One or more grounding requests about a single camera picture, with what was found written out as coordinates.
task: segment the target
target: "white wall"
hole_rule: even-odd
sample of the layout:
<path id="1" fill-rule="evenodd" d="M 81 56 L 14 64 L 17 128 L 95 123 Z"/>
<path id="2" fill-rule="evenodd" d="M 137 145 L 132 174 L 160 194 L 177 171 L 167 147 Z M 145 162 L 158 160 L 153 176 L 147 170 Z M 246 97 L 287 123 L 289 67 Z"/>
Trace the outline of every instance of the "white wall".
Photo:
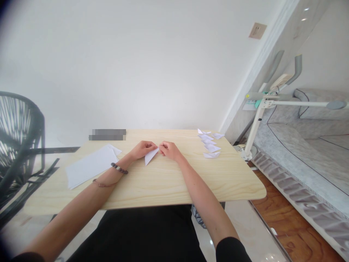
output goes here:
<path id="1" fill-rule="evenodd" d="M 92 128 L 217 130 L 284 3 L 22 1 L 2 24 L 0 90 L 39 106 L 47 147 Z"/>
<path id="2" fill-rule="evenodd" d="M 303 54 L 302 74 L 283 93 L 302 87 L 349 92 L 348 33 L 349 1 L 335 0 L 298 52 Z M 294 74 L 294 60 L 285 73 Z"/>

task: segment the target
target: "white paper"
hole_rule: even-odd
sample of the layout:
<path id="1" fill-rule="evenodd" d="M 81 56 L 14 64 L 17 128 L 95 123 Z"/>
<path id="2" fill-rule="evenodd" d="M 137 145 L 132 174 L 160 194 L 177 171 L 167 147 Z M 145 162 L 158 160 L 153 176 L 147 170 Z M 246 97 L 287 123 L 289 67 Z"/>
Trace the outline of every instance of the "white paper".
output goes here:
<path id="1" fill-rule="evenodd" d="M 205 148 L 210 152 L 213 153 L 219 149 L 221 149 L 220 147 L 216 147 L 215 145 L 211 145 L 211 144 L 206 144 Z"/>
<path id="2" fill-rule="evenodd" d="M 154 149 L 145 155 L 145 165 L 149 164 L 150 160 L 152 160 L 152 158 L 156 155 L 157 151 L 159 151 L 159 148 Z"/>
<path id="3" fill-rule="evenodd" d="M 224 135 L 218 134 L 218 133 L 213 133 L 212 135 L 213 135 L 213 137 L 216 138 L 216 139 L 220 139 L 221 137 L 224 136 Z"/>
<path id="4" fill-rule="evenodd" d="M 215 153 L 204 153 L 205 158 L 217 158 L 220 155 L 220 152 L 215 152 Z"/>
<path id="5" fill-rule="evenodd" d="M 122 152 L 120 149 L 118 149 L 118 148 L 112 146 L 111 144 L 108 144 L 107 146 L 108 146 L 109 148 L 111 148 L 111 149 L 114 151 L 114 153 L 115 153 L 116 156 L 119 155 L 119 154 Z"/>
<path id="6" fill-rule="evenodd" d="M 200 129 L 197 129 L 197 132 L 198 132 L 199 134 L 209 134 L 209 133 L 210 133 L 210 132 L 201 131 Z"/>
<path id="7" fill-rule="evenodd" d="M 200 137 L 202 140 L 205 140 L 205 139 L 213 140 L 213 138 L 208 135 L 197 135 L 197 136 Z"/>
<path id="8" fill-rule="evenodd" d="M 121 150 L 108 144 L 70 166 L 67 166 L 65 171 L 68 177 L 68 188 L 73 189 L 81 185 L 110 168 L 111 163 L 118 162 L 119 160 L 115 152 L 121 152 Z"/>
<path id="9" fill-rule="evenodd" d="M 212 140 L 209 140 L 209 139 L 201 140 L 201 142 L 203 142 L 204 144 L 216 144 L 216 142 L 213 142 Z"/>

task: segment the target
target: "wooden table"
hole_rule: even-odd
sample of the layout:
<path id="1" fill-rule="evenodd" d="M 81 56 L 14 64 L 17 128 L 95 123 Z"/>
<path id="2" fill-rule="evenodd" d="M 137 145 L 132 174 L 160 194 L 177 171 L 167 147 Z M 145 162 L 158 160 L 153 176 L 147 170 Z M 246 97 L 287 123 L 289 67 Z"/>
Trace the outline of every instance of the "wooden table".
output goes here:
<path id="1" fill-rule="evenodd" d="M 28 199 L 24 212 L 29 215 L 57 214 L 92 182 L 90 179 L 73 190 L 68 189 L 65 166 L 106 144 L 122 150 L 118 155 L 121 159 L 141 140 L 153 141 L 156 145 L 164 140 L 174 142 L 220 202 L 266 196 L 262 182 L 225 137 L 213 140 L 216 146 L 221 147 L 220 156 L 204 158 L 203 152 L 208 151 L 197 136 L 197 130 L 127 130 L 126 141 L 86 142 Z M 155 155 L 147 166 L 144 158 L 135 161 L 128 171 L 129 174 L 120 180 L 103 209 L 192 202 L 177 163 L 161 154 Z"/>

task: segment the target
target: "sofa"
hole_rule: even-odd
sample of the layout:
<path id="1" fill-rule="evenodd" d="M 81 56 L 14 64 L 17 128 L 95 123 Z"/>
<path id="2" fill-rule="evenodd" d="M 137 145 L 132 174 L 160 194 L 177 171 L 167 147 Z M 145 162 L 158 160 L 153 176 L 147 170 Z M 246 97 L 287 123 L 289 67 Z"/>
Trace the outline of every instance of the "sofa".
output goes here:
<path id="1" fill-rule="evenodd" d="M 349 93 L 302 88 L 292 99 L 336 100 L 349 102 Z M 349 109 L 284 105 L 267 109 L 254 145 L 257 154 L 252 162 L 349 261 Z"/>

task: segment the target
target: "black sleeve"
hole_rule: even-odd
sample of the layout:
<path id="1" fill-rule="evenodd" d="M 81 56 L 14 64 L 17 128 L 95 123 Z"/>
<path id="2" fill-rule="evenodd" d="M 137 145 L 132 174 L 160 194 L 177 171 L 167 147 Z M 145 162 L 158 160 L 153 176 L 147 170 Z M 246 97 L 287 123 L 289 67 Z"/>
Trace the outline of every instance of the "black sleeve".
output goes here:
<path id="1" fill-rule="evenodd" d="M 217 262 L 251 262 L 243 244 L 234 237 L 222 239 L 216 248 Z"/>
<path id="2" fill-rule="evenodd" d="M 45 262 L 38 253 L 26 252 L 11 259 L 11 262 Z"/>

